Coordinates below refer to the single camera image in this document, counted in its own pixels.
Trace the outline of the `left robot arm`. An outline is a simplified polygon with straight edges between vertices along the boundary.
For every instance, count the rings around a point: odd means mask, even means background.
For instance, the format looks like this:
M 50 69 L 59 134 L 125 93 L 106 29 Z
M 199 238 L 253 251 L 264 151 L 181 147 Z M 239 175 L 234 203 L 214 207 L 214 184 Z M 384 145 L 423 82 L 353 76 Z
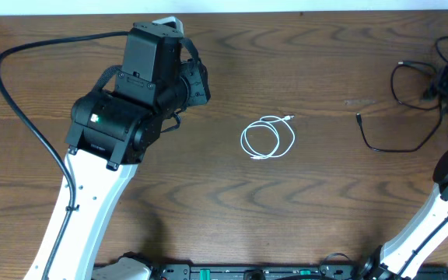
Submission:
M 111 66 L 72 108 L 64 179 L 27 279 L 92 278 L 116 204 L 146 149 L 164 133 L 163 122 L 210 98 L 208 71 L 199 58 L 177 66 L 174 83 L 152 107 L 118 89 L 105 90 L 114 75 L 131 79 L 119 65 Z

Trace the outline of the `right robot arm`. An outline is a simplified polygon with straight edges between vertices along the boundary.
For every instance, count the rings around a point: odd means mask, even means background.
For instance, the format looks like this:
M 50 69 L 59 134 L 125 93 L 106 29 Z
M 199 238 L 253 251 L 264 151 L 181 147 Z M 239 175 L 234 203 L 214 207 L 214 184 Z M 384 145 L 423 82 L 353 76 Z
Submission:
M 423 97 L 436 100 L 440 117 L 448 114 L 448 61 L 432 67 L 431 84 Z M 359 269 L 359 279 L 413 279 L 426 258 L 448 237 L 448 150 L 433 173 L 433 188 L 425 204 L 392 239 L 375 249 Z

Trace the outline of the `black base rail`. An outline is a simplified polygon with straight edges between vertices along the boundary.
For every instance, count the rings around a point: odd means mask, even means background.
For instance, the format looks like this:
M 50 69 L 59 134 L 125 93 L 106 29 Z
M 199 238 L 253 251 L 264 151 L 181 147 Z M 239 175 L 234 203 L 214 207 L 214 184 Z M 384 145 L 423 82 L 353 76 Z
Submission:
M 284 279 L 302 275 L 306 279 L 356 279 L 357 269 L 350 264 L 288 266 L 196 266 L 166 264 L 154 268 L 149 280 L 246 280 Z

